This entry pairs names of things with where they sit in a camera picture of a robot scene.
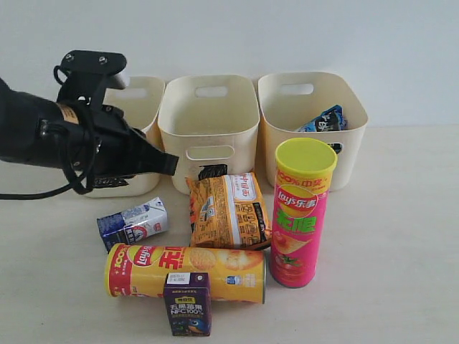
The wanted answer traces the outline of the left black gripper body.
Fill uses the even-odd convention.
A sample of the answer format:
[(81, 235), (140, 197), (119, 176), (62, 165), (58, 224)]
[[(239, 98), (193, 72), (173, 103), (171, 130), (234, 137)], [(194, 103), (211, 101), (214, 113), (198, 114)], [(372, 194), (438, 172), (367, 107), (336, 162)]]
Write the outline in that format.
[(151, 172), (151, 144), (118, 108), (92, 111), (82, 102), (35, 107), (35, 164), (59, 168), (68, 186)]

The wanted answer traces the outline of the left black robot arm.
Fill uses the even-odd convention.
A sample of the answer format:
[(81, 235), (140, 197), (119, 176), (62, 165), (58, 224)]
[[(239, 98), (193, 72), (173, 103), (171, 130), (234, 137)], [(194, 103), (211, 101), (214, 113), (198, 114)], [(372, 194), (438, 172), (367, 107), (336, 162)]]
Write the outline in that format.
[(178, 156), (131, 127), (120, 108), (104, 103), (115, 85), (105, 75), (73, 72), (51, 101), (1, 83), (1, 160), (60, 169), (61, 192), (91, 192), (101, 178), (147, 173), (172, 176)]

